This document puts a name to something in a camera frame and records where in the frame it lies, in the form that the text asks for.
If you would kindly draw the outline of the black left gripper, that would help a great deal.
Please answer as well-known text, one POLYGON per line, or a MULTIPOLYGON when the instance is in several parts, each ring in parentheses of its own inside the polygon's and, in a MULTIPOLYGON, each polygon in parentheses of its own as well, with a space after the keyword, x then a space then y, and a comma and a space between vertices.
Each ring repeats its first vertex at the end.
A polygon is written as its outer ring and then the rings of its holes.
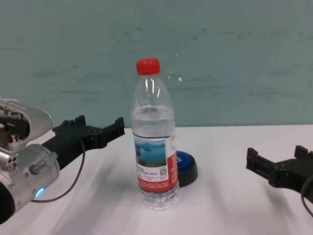
POLYGON ((75 119, 66 119, 59 126, 54 127, 52 131, 55 136, 44 142, 42 146, 57 154, 57 162, 62 170, 82 155, 82 143, 87 151, 97 147, 106 147, 109 142, 125 135, 124 129, 122 117, 100 130, 100 128, 86 125, 85 116, 80 115, 75 119))

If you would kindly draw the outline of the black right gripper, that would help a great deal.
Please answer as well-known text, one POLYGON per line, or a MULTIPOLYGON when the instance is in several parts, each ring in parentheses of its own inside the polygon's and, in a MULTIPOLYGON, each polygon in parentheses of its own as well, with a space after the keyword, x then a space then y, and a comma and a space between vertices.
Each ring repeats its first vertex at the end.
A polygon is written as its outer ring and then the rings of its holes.
POLYGON ((304 183, 313 175, 313 151, 297 145, 294 157, 295 159, 274 163, 249 147, 246 154, 246 169, 268 180, 272 187, 300 193, 304 183))

